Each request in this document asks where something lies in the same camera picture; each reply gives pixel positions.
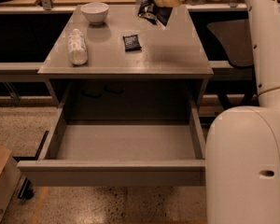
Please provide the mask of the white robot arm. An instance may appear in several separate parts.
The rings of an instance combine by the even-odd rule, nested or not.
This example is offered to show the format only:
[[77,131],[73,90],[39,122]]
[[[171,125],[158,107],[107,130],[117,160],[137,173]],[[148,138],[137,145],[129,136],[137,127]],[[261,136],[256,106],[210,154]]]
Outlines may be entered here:
[[259,105],[230,108],[209,129],[208,224],[280,224],[280,7],[244,1]]

